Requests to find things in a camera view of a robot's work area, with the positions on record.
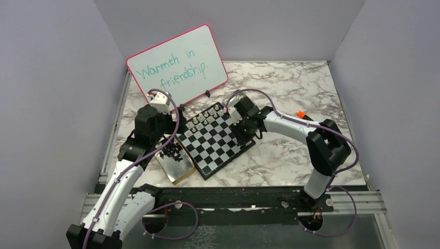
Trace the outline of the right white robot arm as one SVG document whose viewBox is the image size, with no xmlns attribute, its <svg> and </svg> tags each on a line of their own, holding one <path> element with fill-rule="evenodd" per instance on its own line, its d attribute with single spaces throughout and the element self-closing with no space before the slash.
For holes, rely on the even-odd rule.
<svg viewBox="0 0 440 249">
<path fill-rule="evenodd" d="M 232 119 L 230 129 L 239 145 L 250 141 L 257 132 L 271 132 L 307 146 L 313 171 L 299 197 L 299 204 L 306 211 L 318 207 L 336 170 L 351 155 L 351 148 L 336 123 L 330 119 L 323 122 L 299 119 L 282 114 L 273 106 L 259 108 L 246 95 L 224 105 Z"/>
</svg>

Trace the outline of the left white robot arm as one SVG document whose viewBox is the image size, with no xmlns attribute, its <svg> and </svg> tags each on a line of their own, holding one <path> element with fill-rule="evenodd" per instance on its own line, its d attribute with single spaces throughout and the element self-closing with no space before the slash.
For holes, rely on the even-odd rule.
<svg viewBox="0 0 440 249">
<path fill-rule="evenodd" d="M 176 109 L 177 120 L 169 111 L 160 112 L 150 104 L 140 108 L 135 117 L 135 127 L 121 145 L 118 162 L 98 201 L 80 225 L 70 225 L 66 238 L 71 248 L 122 248 L 129 230 L 147 211 L 157 213 L 162 209 L 163 199 L 155 193 L 143 192 L 134 204 L 123 205 L 135 182 L 145 171 L 164 137 L 170 143 L 176 134 L 186 131 L 184 107 Z"/>
</svg>

